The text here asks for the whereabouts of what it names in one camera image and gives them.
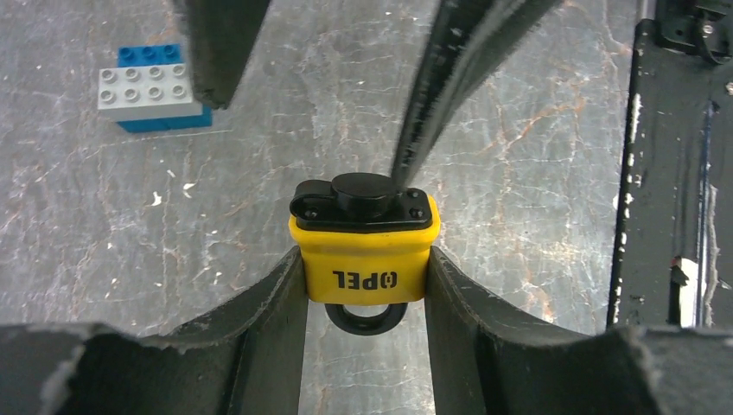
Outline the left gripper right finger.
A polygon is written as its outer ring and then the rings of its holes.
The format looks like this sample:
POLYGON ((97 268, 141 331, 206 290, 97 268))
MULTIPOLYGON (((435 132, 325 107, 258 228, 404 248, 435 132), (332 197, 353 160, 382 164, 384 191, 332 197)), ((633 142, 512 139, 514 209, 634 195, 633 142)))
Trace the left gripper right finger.
POLYGON ((432 247, 425 315, 439 414, 729 414, 732 334, 537 318, 432 247))

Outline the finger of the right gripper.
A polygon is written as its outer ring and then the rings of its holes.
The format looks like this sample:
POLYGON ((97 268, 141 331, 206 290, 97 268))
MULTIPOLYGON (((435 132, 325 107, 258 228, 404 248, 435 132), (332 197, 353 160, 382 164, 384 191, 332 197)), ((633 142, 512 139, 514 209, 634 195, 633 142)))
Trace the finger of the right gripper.
POLYGON ((548 0, 454 0, 437 6, 406 101, 391 178, 407 188, 465 99, 558 6, 548 0))
POLYGON ((186 37, 194 96, 214 110, 233 101, 270 0, 174 1, 186 37))

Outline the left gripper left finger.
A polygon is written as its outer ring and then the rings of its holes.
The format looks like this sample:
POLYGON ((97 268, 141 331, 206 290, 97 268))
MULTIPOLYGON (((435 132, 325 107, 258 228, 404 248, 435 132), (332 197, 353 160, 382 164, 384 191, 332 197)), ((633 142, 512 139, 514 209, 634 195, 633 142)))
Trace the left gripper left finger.
POLYGON ((4 414, 295 414, 308 298, 288 251, 262 280, 167 335, 94 322, 1 328, 4 414))

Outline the yellow black padlock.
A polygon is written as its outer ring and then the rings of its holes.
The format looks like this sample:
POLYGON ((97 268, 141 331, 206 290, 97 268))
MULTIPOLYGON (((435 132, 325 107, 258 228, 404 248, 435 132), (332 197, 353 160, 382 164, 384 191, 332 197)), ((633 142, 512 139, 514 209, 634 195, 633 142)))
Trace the yellow black padlock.
POLYGON ((309 299, 339 329, 381 335, 424 298, 430 248, 440 233, 434 198, 374 173, 307 180, 290 201, 309 299))

